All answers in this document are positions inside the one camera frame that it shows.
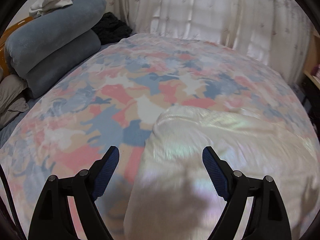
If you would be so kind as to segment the white shiny puffer jacket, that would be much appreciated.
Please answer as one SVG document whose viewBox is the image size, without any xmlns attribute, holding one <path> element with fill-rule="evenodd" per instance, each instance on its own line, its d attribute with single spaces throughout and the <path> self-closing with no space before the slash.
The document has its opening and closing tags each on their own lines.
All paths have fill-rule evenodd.
<svg viewBox="0 0 320 240">
<path fill-rule="evenodd" d="M 299 239 L 319 211 L 319 143 L 250 111 L 172 106 L 146 140 L 127 239 Z"/>
</svg>

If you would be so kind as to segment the floral pastel bed blanket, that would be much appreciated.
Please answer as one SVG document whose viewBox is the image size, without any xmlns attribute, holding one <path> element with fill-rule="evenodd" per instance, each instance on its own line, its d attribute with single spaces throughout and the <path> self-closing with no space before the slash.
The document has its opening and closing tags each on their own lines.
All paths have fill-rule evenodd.
<svg viewBox="0 0 320 240">
<path fill-rule="evenodd" d="M 319 211 L 319 141 L 281 75 L 229 48 L 137 34 L 98 52 L 28 112 L 1 149 L 26 233 L 49 175 L 68 177 L 116 146 L 97 206 L 116 239 L 204 239 L 224 201 L 201 160 L 272 176 L 293 239 Z"/>
</svg>

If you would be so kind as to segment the grey pillow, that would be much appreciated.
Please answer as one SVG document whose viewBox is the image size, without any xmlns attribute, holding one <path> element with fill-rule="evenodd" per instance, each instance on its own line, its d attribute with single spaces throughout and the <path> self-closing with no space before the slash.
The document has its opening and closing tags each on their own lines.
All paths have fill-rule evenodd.
<svg viewBox="0 0 320 240">
<path fill-rule="evenodd" d="M 27 88 L 27 83 L 14 74 L 1 81 L 1 129 L 29 109 L 22 94 Z"/>
</svg>

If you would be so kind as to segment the pink boxes on shelf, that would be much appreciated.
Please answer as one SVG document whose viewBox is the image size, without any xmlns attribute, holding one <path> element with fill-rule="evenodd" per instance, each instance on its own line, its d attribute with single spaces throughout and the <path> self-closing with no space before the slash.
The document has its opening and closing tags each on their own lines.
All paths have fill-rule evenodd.
<svg viewBox="0 0 320 240">
<path fill-rule="evenodd" d="M 314 66 L 310 74 L 320 79 L 320 64 Z"/>
</svg>

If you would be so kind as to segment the wooden shelf unit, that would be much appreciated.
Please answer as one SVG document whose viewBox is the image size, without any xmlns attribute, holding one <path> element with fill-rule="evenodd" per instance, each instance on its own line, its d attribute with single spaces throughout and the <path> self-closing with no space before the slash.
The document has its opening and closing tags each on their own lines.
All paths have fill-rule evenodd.
<svg viewBox="0 0 320 240">
<path fill-rule="evenodd" d="M 314 67 L 318 65 L 319 65 L 319 33 L 314 27 L 312 27 L 309 48 L 308 48 L 307 56 L 303 66 L 303 73 L 309 78 L 309 80 L 317 88 L 319 88 L 319 78 L 313 76 L 312 71 Z"/>
</svg>

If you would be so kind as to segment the black fuzzy cushion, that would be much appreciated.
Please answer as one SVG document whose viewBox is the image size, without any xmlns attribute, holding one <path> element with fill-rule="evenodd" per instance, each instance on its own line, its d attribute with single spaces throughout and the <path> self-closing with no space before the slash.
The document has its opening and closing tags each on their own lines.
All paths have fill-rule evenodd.
<svg viewBox="0 0 320 240">
<path fill-rule="evenodd" d="M 92 30 L 99 37 L 102 45 L 117 43 L 123 38 L 130 37 L 133 32 L 125 22 L 119 20 L 112 12 L 103 14 Z"/>
</svg>

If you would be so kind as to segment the white leaf-patterned curtain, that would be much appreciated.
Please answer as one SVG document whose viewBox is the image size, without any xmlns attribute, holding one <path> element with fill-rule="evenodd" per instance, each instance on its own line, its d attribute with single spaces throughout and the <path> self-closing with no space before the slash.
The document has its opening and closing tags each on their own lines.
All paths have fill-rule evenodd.
<svg viewBox="0 0 320 240">
<path fill-rule="evenodd" d="M 106 0 L 137 33 L 219 43 L 297 82 L 311 22 L 295 0 Z"/>
</svg>

